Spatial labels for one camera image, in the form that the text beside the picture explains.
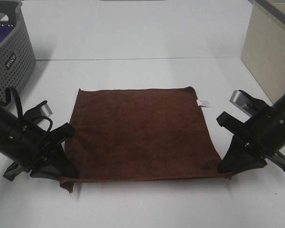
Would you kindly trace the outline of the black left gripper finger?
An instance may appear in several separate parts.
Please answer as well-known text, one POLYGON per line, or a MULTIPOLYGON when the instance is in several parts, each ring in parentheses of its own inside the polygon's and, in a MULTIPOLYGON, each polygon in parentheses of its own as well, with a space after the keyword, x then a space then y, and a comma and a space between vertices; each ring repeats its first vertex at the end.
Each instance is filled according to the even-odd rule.
POLYGON ((30 177, 77 178, 78 170, 67 158, 60 143, 30 146, 30 177))
POLYGON ((22 172, 30 172, 30 169, 25 169, 17 163, 12 163, 4 172, 3 177, 9 181, 13 181, 16 176, 22 172))

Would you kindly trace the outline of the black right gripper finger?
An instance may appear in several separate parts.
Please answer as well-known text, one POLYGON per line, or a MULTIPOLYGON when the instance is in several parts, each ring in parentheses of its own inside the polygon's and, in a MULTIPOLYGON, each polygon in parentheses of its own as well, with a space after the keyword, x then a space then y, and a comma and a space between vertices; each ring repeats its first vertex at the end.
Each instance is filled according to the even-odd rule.
POLYGON ((281 152, 276 152, 268 156, 268 159, 277 165, 285 173, 285 156, 281 152))
POLYGON ((254 144, 243 141, 238 136, 232 137, 230 147, 218 165, 219 173, 232 173, 232 175, 267 166, 267 162, 256 152, 254 144))

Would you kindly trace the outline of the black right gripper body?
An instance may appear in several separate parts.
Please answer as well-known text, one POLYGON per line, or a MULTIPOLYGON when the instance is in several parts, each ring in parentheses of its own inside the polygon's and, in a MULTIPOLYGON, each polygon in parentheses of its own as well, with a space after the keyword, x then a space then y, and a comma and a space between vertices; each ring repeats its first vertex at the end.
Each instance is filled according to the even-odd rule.
POLYGON ((254 144, 255 151, 266 160, 285 146, 285 103, 266 105, 245 123, 223 112, 217 121, 243 141, 254 144))

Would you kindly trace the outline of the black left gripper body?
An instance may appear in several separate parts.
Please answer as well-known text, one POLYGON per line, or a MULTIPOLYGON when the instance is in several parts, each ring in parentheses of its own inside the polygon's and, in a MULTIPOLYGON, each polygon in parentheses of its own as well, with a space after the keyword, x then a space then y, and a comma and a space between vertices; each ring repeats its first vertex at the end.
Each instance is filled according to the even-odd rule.
POLYGON ((5 154, 14 161, 13 163, 17 163, 25 169, 30 169, 30 159, 32 158, 30 146, 47 143, 62 144, 75 133, 75 129, 69 123, 52 129, 53 122, 50 117, 44 117, 45 120, 39 125, 35 124, 36 106, 26 111, 22 117, 16 117, 6 109, 3 111, 3 122, 7 125, 4 133, 4 139, 7 140, 5 154))

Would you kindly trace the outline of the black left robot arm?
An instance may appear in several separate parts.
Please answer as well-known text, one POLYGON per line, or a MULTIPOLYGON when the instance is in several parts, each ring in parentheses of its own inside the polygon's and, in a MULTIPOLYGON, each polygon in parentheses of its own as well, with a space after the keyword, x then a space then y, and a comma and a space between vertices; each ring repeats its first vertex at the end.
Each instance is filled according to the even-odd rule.
POLYGON ((3 176, 13 181, 22 172, 32 178, 59 180, 61 177, 77 178, 77 168, 67 158, 62 142, 75 134, 75 129, 69 124, 52 130, 43 130, 37 121, 49 117, 28 116, 18 110, 17 116, 0 105, 0 153, 13 160, 3 176))

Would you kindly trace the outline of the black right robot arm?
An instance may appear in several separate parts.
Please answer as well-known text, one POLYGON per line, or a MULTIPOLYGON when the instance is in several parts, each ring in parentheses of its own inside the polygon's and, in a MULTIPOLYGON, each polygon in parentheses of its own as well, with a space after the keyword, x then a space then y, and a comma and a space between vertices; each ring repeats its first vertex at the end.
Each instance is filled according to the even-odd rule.
POLYGON ((285 94, 272 106, 235 90, 230 102, 249 116, 244 123, 227 112, 217 122, 233 137, 230 147, 218 165, 218 172, 238 174, 263 168, 270 160, 285 172, 285 156, 280 152, 285 146, 285 94))

